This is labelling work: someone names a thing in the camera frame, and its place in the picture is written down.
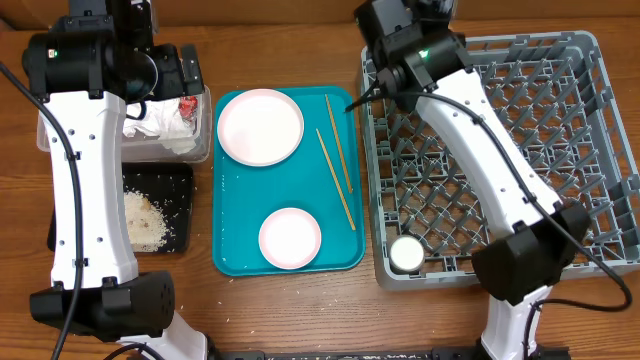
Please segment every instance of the white plate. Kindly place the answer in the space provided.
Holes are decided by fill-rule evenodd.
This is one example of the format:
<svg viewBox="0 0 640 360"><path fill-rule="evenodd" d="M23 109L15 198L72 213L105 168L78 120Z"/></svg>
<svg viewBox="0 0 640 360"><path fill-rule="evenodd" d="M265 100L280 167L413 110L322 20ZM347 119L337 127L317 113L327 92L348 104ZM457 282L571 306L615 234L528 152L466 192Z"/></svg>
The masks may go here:
<svg viewBox="0 0 640 360"><path fill-rule="evenodd" d="M218 119L218 141L235 161L249 166L277 164L291 155L304 133L298 105L271 90L244 92L224 107Z"/></svg>
<svg viewBox="0 0 640 360"><path fill-rule="evenodd" d="M320 226L308 212L280 209L267 217L258 235L260 251L271 265L299 269L311 262L322 243Z"/></svg>

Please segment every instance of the clear plastic bin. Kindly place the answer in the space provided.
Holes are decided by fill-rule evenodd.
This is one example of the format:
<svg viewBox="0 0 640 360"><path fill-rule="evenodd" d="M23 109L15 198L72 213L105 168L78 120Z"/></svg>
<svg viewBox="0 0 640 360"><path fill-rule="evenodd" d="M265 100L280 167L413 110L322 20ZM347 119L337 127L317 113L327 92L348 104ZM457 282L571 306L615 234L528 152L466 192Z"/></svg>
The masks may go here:
<svg viewBox="0 0 640 360"><path fill-rule="evenodd" d="M122 161L170 161L190 163L205 161L207 157L209 157L211 129L213 125L211 94L209 88L206 86L205 92L198 95L197 111L198 115L195 121L195 129L189 137L159 140L157 136L144 136L140 132L137 132L134 137L122 135ZM38 117L36 137L38 149L49 152L49 140L40 116ZM174 150L187 147L192 148L185 153L176 153Z"/></svg>

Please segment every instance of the wooden surface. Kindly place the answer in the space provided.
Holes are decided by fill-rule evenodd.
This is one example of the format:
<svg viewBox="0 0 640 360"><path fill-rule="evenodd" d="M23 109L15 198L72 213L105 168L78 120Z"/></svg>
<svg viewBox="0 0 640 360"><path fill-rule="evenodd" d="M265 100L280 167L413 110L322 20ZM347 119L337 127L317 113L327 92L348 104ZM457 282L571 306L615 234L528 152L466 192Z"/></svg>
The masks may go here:
<svg viewBox="0 0 640 360"><path fill-rule="evenodd" d="M585 29L601 45L633 150L640 156L640 21L634 18L457 22L469 36ZM0 33L0 61L26 81L20 57L30 33ZM195 43L214 100L256 87L335 84L355 95L363 43L354 25L164 29L159 42ZM51 165L35 146L36 110L0 79L0 358L43 359L58 331L35 323L29 294L49 286L47 235L53 207ZM361 187L368 198L364 153ZM167 269L176 305L222 350L357 351L471 345L486 324L479 287L390 293L378 287L370 240L364 260L346 272L237 278L211 260L211 160L195 165L191 245L185 254L139 256L141 271ZM625 277L640 298L640 273ZM614 304L604 278L565 281L553 295ZM623 314L545 308L538 339L570 346L574 359L638 359L640 306ZM115 347L70 337L67 359L101 359Z"/></svg>
<svg viewBox="0 0 640 360"><path fill-rule="evenodd" d="M161 26L353 22L365 0L153 0ZM69 0L2 0L0 18L15 29L46 29L68 14ZM638 0L458 0L459 20L640 16Z"/></svg>

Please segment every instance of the red object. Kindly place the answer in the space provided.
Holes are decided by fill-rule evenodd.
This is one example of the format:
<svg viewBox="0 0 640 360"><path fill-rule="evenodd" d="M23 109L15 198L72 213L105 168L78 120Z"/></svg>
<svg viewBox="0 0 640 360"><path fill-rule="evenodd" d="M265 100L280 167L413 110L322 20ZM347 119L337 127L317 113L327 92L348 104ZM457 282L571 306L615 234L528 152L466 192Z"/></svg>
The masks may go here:
<svg viewBox="0 0 640 360"><path fill-rule="evenodd" d="M183 119L188 120L189 118L194 116L197 108L197 97L185 96L183 98L180 98L180 105L178 105L178 110L180 111L180 116L182 116Z"/></svg>

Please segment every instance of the black tray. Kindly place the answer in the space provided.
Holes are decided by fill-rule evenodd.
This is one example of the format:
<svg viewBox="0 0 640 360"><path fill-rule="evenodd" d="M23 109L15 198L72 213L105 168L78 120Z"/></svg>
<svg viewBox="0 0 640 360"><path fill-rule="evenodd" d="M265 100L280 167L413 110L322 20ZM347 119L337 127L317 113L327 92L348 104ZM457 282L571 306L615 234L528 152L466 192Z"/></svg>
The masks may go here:
<svg viewBox="0 0 640 360"><path fill-rule="evenodd" d="M183 163L122 164L124 191L139 191L162 210L167 228L167 243L154 253L184 252L189 245L193 198L193 169ZM56 214L53 212L47 246L55 251Z"/></svg>

